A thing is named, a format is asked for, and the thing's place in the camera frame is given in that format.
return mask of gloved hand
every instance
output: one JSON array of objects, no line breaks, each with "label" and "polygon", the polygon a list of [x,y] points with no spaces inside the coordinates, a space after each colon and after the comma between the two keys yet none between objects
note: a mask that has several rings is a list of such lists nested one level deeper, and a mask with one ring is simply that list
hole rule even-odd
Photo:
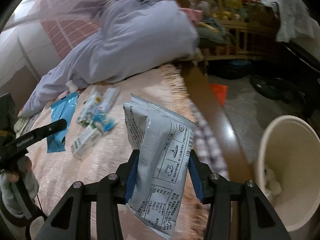
[{"label": "gloved hand", "polygon": [[[31,160],[27,156],[23,156],[17,161],[19,170],[24,174],[23,182],[30,198],[35,202],[35,197],[39,192],[39,183],[33,174]],[[16,172],[3,172],[0,174],[0,189],[2,192],[2,200],[6,209],[15,217],[22,218],[22,209],[13,194],[11,183],[19,180]]]}]

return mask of packet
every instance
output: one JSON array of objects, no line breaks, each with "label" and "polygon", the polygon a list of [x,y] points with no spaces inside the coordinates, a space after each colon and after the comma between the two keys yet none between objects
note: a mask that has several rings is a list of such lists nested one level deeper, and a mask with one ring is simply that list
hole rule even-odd
[{"label": "packet", "polygon": [[135,95],[123,108],[131,147],[140,150],[128,204],[148,227],[169,239],[181,205],[196,125]]},{"label": "packet", "polygon": [[102,132],[94,123],[89,124],[78,139],[72,144],[71,152],[74,157],[81,160],[87,150],[102,136]]},{"label": "packet", "polygon": [[67,121],[67,128],[47,137],[47,153],[64,152],[66,150],[64,147],[66,134],[69,129],[72,116],[76,110],[77,101],[78,93],[74,92],[51,105],[51,122],[55,122],[59,119],[65,119]]},{"label": "packet", "polygon": [[116,120],[109,117],[109,111],[119,96],[119,88],[108,88],[102,97],[98,111],[96,112],[93,121],[101,127],[103,132],[112,129],[116,125]]},{"label": "packet", "polygon": [[100,103],[101,94],[97,91],[96,86],[94,86],[88,100],[84,104],[84,107],[77,118],[77,123],[83,126],[88,126],[92,123]]}]

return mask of black cable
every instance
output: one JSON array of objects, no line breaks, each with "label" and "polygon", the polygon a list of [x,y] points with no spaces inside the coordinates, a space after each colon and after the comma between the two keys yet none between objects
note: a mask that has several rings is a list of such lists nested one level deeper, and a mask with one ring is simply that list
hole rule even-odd
[{"label": "black cable", "polygon": [[39,196],[38,196],[38,194],[37,194],[37,198],[38,198],[38,202],[39,202],[39,205],[40,205],[41,211],[42,211],[42,213],[43,213],[42,206],[41,206],[41,204],[40,204],[40,200],[39,200]]}]

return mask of pink cloth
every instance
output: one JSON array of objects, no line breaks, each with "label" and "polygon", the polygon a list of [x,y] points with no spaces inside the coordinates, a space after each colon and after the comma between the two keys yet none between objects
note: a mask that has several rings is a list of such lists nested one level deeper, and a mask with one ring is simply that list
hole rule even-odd
[{"label": "pink cloth", "polygon": [[197,26],[199,22],[202,20],[202,11],[200,10],[193,10],[190,8],[180,8],[187,16],[188,19]]}]

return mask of white cloth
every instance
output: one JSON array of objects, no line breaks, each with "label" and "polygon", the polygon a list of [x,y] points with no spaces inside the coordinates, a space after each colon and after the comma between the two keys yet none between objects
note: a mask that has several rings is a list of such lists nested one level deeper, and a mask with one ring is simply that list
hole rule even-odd
[{"label": "white cloth", "polygon": [[198,35],[175,1],[118,0],[102,12],[101,30],[76,46],[42,77],[22,110],[41,111],[67,90],[106,80],[113,83],[166,62],[194,55]]},{"label": "white cloth", "polygon": [[274,13],[279,9],[281,23],[276,41],[289,42],[292,38],[304,35],[314,38],[312,18],[302,0],[261,0],[261,2],[272,7]]}]

